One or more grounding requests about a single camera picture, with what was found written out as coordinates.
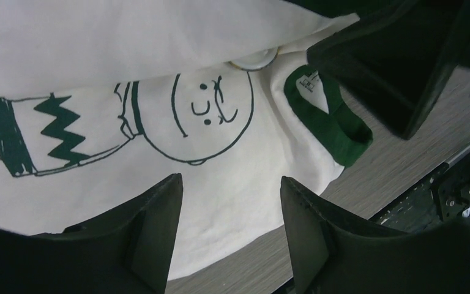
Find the white and green t-shirt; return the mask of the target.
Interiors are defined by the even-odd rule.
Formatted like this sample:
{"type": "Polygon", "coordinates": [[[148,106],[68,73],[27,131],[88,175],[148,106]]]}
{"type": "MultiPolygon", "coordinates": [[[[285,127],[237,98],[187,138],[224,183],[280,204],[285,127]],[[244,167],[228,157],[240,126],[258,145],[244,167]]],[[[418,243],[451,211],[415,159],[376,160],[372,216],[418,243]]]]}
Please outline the white and green t-shirt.
{"type": "Polygon", "coordinates": [[[371,130],[307,50],[356,23],[286,1],[0,1],[0,228],[56,232],[183,179],[169,279],[283,224],[371,130]],[[229,61],[278,48],[254,72],[229,61]]]}

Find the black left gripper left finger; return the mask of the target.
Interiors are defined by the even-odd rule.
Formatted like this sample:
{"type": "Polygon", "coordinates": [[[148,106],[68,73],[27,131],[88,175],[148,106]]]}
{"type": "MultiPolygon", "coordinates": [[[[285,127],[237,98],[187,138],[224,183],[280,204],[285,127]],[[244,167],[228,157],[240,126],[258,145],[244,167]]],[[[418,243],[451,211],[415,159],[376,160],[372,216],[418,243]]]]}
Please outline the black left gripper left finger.
{"type": "Polygon", "coordinates": [[[182,197],[175,173],[61,233],[0,229],[0,293],[164,293],[182,197]]]}

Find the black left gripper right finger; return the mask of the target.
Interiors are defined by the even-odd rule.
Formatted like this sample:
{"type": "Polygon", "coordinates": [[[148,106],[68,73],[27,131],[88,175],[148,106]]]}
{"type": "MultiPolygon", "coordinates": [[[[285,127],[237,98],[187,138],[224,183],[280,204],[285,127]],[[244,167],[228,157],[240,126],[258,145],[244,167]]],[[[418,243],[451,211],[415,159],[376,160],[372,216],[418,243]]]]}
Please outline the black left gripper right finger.
{"type": "Polygon", "coordinates": [[[280,198],[297,293],[470,293],[470,219],[405,233],[290,177],[280,198]]]}

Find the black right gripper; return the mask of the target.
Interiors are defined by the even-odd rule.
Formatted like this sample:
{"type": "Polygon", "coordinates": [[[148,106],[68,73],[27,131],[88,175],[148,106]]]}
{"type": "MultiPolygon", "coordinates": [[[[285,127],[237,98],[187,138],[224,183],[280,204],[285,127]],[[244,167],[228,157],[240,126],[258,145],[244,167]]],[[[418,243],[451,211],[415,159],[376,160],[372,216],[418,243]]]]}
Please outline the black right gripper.
{"type": "Polygon", "coordinates": [[[316,43],[307,60],[410,139],[454,70],[470,69],[470,1],[397,1],[316,43]]]}

